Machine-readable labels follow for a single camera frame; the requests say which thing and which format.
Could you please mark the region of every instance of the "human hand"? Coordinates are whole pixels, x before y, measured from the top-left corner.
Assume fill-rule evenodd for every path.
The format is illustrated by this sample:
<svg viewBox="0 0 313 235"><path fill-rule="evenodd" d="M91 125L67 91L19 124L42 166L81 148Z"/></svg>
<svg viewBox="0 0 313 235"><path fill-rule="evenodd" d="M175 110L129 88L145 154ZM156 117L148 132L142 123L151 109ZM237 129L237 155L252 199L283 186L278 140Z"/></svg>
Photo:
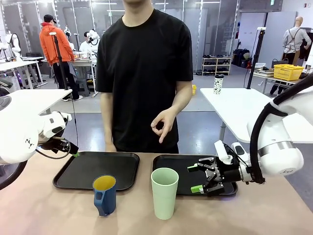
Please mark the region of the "human hand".
<svg viewBox="0 0 313 235"><path fill-rule="evenodd" d="M173 108L166 109L159 113L159 115L152 121L151 128L154 133L160 136L159 143L163 143L164 138L166 137L167 133L172 130L173 123L175 120L177 113ZM163 122L162 129L157 129L157 124L159 122Z"/></svg>
<svg viewBox="0 0 313 235"><path fill-rule="evenodd" d="M116 147L113 143L106 143L106 152L116 152Z"/></svg>

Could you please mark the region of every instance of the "person in orange jacket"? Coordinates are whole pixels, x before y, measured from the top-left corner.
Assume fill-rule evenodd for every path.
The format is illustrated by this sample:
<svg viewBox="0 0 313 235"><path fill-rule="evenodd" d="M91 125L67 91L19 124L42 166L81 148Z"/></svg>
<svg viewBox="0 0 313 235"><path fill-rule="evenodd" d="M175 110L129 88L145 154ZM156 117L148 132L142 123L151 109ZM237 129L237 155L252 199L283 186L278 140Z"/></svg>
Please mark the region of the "person in orange jacket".
<svg viewBox="0 0 313 235"><path fill-rule="evenodd" d="M51 67L53 67L55 77L59 83L59 89L64 89L64 83L63 83L63 78L61 74L61 68L59 64L59 59L58 59L58 54L57 54L57 49L56 45L54 43L54 37L50 35L51 32L56 33L56 37L59 42L59 49L60 49L60 54L62 57L62 64L65 72L65 76L69 82L69 85L71 87L72 95L74 100L79 100L82 99L83 97L78 94L78 88L74 80L73 73L71 73L71 68L72 65L70 65L70 62L74 62L74 54L72 49L69 46L69 42L66 38L66 35L64 32L57 28L55 26L56 21L53 18L52 15L45 15L44 16L44 22L42 23L42 30L40 32L39 38L40 38L40 44L41 47L44 51L45 57ZM70 95L64 97L62 99L63 101L70 101Z"/></svg>

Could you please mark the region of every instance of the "green cup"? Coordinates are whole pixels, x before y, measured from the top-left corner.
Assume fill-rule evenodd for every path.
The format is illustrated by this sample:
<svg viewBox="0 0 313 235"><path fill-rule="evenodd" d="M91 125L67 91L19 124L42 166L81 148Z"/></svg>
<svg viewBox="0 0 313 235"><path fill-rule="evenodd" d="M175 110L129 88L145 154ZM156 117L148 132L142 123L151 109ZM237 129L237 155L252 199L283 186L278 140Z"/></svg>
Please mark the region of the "green cup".
<svg viewBox="0 0 313 235"><path fill-rule="evenodd" d="M159 168L152 172L152 192L155 215L159 219L170 219L174 213L179 176L170 168Z"/></svg>

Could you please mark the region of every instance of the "tray rim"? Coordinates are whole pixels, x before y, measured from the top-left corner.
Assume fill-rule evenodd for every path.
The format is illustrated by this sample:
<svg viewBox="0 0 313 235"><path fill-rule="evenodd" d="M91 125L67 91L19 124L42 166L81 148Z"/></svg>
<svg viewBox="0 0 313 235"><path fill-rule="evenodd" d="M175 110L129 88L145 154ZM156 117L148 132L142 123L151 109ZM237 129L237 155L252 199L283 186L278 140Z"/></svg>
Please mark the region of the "tray rim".
<svg viewBox="0 0 313 235"><path fill-rule="evenodd" d="M135 154L135 153L122 153L122 152L93 152L93 151L81 151L79 153L110 153L110 154L119 154L119 155L125 155L125 154L129 154L131 156L129 157L133 157L136 159L136 171L134 172L133 174L133 178L132 178L132 184L128 187L128 188L123 188L123 189L117 189L116 191L117 192L123 192L123 191L127 191L129 190L130 188L132 188L134 186L134 184L136 183L136 178L137 178L137 173L138 173L138 170L139 170L139 164L140 164L140 157ZM71 162L77 158L77 157L74 157L74 156L71 156L69 158L69 160L67 160L67 162L63 165L63 167L58 171L58 173L54 176L53 180L52 180L52 184L53 186L55 186L56 188L59 188L59 189L64 189L64 190L80 190L80 191L93 191L92 188L64 188L64 187L61 187L58 185L58 180L60 179L60 177L62 176L62 174L66 171L66 169L68 168L68 166L71 164Z"/></svg>
<svg viewBox="0 0 313 235"><path fill-rule="evenodd" d="M176 159L186 159L186 157L191 157L191 156L201 156L200 158L207 158L207 157L217 157L215 155L193 155L193 154L190 154L190 155L171 155L171 154L162 154L162 155L158 155L156 156L154 159L153 159L153 166L152 166L152 171L154 171L156 168L155 168L155 164L156 164L156 161L160 160L160 159L164 159L164 158L167 158L167 157L170 157L170 158L176 158ZM232 184L234 190L231 194L219 194L217 196L234 196L236 195L236 193L238 192L238 184L236 182L228 182L230 184ZM206 196L205 194L177 194L177 196Z"/></svg>

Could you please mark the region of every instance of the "yellow crate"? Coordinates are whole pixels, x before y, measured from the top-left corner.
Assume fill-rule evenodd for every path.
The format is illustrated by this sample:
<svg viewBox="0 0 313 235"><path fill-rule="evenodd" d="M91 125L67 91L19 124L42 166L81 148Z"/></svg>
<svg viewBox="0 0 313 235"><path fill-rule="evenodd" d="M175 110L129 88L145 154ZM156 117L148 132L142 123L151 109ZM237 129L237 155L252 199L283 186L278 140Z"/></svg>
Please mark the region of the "yellow crate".
<svg viewBox="0 0 313 235"><path fill-rule="evenodd" d="M197 86L196 85L192 85L192 95L196 94L196 90L197 90Z"/></svg>
<svg viewBox="0 0 313 235"><path fill-rule="evenodd" d="M287 81L298 80L303 69L294 65L274 65L274 77Z"/></svg>

